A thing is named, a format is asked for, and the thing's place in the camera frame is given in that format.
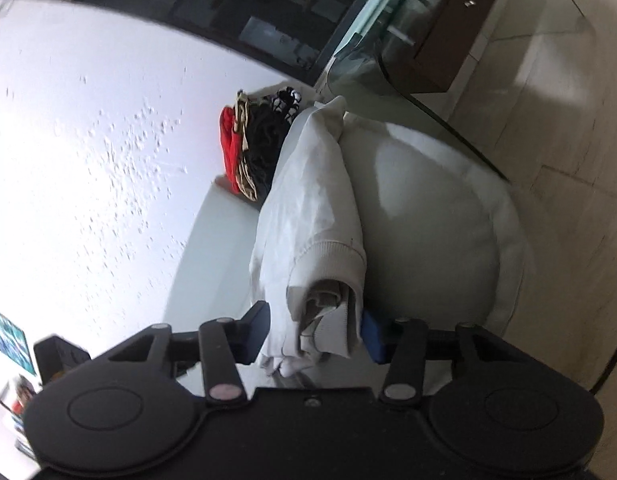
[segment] red cloth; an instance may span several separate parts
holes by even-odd
[[[234,131],[235,110],[225,106],[220,114],[220,141],[224,152],[224,168],[233,193],[240,194],[235,178],[239,154],[242,151],[242,137]]]

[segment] tiled floor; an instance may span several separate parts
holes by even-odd
[[[544,31],[572,10],[533,1],[554,10]],[[549,213],[578,298],[563,310],[581,326],[568,371],[591,386],[617,346],[617,0],[574,1],[586,18],[576,32],[495,30],[509,39],[486,47],[450,123]],[[529,325],[527,340],[536,333]],[[606,429],[592,468],[617,479],[617,368],[598,398]]]

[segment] white wall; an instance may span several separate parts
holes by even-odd
[[[0,311],[31,345],[58,333],[96,355],[162,319],[224,172],[221,108],[284,79],[160,25],[15,0],[0,19]]]

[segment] blue painting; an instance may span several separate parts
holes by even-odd
[[[0,314],[0,352],[19,364],[29,374],[35,375],[24,332],[2,314]]]

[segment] folded white sweatshirt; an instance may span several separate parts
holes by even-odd
[[[366,254],[337,142],[344,113],[338,97],[298,116],[259,216],[251,300],[271,306],[258,359],[269,374],[291,376],[322,352],[349,357],[360,342]]]

